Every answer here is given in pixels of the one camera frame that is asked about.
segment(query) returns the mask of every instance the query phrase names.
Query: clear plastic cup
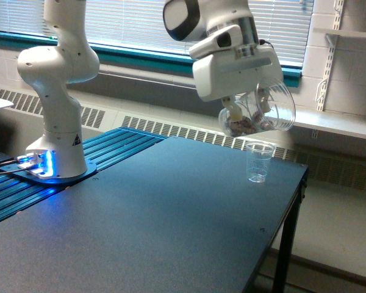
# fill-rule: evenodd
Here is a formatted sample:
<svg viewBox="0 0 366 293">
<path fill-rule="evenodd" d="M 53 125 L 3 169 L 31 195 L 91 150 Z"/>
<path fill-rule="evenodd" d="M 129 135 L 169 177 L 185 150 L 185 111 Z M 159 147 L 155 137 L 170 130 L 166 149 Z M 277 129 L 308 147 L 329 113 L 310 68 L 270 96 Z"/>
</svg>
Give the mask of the clear plastic cup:
<svg viewBox="0 0 366 293">
<path fill-rule="evenodd" d="M 264 182 L 275 146 L 267 142 L 252 141 L 245 145 L 245 150 L 247 179 L 255 183 Z"/>
</svg>

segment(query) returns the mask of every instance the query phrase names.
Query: radiator vent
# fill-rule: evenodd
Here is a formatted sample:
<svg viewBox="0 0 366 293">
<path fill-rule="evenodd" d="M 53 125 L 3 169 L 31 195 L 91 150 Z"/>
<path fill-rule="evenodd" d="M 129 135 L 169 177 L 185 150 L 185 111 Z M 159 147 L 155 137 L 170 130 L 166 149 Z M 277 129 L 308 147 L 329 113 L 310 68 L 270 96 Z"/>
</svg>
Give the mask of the radiator vent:
<svg viewBox="0 0 366 293">
<path fill-rule="evenodd" d="M 43 109 L 39 97 L 25 93 L 0 89 L 0 99 L 6 99 L 13 103 L 12 108 L 18 111 L 43 115 Z M 81 124 L 99 129 L 106 112 L 101 109 L 81 107 Z"/>
<path fill-rule="evenodd" d="M 179 136 L 238 150 L 244 150 L 245 142 L 249 140 L 246 138 L 233 139 L 215 132 L 182 127 L 172 123 L 140 120 L 131 116 L 125 116 L 122 127 L 145 130 L 164 136 Z M 362 161 L 346 161 L 331 157 L 330 154 L 317 155 L 309 151 L 296 151 L 281 147 L 276 148 L 274 157 L 308 165 L 310 179 L 366 191 L 366 164 Z"/>
</svg>

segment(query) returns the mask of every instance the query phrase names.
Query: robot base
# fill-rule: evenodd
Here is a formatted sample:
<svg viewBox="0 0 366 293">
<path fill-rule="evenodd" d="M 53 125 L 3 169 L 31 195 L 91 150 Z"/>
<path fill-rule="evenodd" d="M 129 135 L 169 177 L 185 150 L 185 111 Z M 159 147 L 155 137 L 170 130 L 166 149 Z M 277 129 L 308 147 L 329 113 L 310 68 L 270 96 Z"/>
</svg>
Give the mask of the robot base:
<svg viewBox="0 0 366 293">
<path fill-rule="evenodd" d="M 16 172 L 13 175 L 16 177 L 20 177 L 23 179 L 26 179 L 28 181 L 32 181 L 38 184 L 47 185 L 47 186 L 72 186 L 80 181 L 83 181 L 92 175 L 96 174 L 97 172 L 97 166 L 96 163 L 92 162 L 89 159 L 85 160 L 85 163 L 87 165 L 87 171 L 84 174 L 81 174 L 76 177 L 71 178 L 55 178 L 55 179 L 41 179 L 39 177 L 34 176 L 28 171 L 21 171 Z M 7 172 L 7 171 L 16 171 L 19 170 L 19 167 L 17 164 L 8 165 L 5 167 L 0 168 L 1 171 Z"/>
</svg>

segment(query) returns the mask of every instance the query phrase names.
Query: label sticker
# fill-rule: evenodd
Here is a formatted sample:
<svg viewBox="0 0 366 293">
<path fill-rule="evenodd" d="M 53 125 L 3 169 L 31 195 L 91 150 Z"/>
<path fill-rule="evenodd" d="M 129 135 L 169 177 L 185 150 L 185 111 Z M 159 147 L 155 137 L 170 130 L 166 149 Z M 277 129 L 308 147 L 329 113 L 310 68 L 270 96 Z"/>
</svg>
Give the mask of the label sticker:
<svg viewBox="0 0 366 293">
<path fill-rule="evenodd" d="M 81 139 L 80 139 L 79 135 L 76 135 L 76 138 L 74 139 L 72 147 L 74 147 L 76 145 L 80 145 L 80 144 L 81 144 Z"/>
</svg>

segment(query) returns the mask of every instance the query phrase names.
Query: cable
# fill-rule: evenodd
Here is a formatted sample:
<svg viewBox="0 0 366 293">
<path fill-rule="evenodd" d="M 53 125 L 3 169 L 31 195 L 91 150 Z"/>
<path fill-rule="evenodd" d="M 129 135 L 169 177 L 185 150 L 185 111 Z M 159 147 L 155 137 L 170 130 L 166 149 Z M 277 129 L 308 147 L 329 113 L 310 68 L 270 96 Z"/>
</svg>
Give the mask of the cable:
<svg viewBox="0 0 366 293">
<path fill-rule="evenodd" d="M 13 171 L 7 171 L 7 172 L 0 172 L 0 175 L 13 174 L 13 173 L 18 173 L 18 172 L 22 172 L 22 171 L 32 170 L 32 169 L 35 169 L 35 168 L 37 168 L 37 166 L 31 166 L 31 167 L 28 167 L 28 168 L 13 170 Z"/>
<path fill-rule="evenodd" d="M 273 44 L 271 44 L 269 41 L 266 41 L 266 40 L 261 39 L 261 40 L 259 40 L 259 44 L 260 44 L 260 45 L 268 44 L 268 45 L 270 45 L 271 47 L 273 47 L 273 49 L 274 49 Z"/>
<path fill-rule="evenodd" d="M 18 162 L 18 160 L 11 160 L 11 161 L 6 161 L 6 162 L 1 162 L 0 167 L 10 165 L 10 164 L 16 164 L 17 162 Z"/>
</svg>

